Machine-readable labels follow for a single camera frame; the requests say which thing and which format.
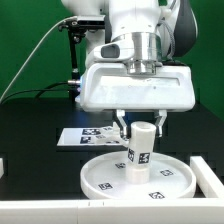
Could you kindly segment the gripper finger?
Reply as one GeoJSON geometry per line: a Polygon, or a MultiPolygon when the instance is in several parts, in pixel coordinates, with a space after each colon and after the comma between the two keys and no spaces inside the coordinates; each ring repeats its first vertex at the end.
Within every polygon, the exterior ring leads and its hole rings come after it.
{"type": "Polygon", "coordinates": [[[130,126],[125,121],[125,111],[115,111],[115,121],[120,129],[120,136],[124,140],[128,140],[131,137],[130,126]]]}
{"type": "Polygon", "coordinates": [[[157,110],[154,112],[155,117],[155,126],[157,128],[157,136],[161,137],[163,135],[163,125],[167,118],[167,111],[166,110],[157,110]]]}

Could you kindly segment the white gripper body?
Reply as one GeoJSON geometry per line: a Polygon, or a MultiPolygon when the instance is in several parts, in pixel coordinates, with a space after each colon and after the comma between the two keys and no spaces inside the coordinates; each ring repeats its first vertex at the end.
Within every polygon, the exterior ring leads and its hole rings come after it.
{"type": "Polygon", "coordinates": [[[128,75],[122,63],[95,63],[82,76],[85,111],[187,111],[195,95],[187,66],[162,66],[155,75],[128,75]]]}

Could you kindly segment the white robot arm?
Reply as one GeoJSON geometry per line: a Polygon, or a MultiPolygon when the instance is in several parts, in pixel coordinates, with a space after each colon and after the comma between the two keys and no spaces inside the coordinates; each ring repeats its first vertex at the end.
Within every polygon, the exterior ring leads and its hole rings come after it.
{"type": "Polygon", "coordinates": [[[120,135],[131,131],[127,111],[151,111],[157,132],[169,112],[192,109],[188,66],[174,59],[194,45],[198,30],[189,0],[61,0],[73,13],[70,26],[87,39],[80,105],[112,110],[120,135]]]}

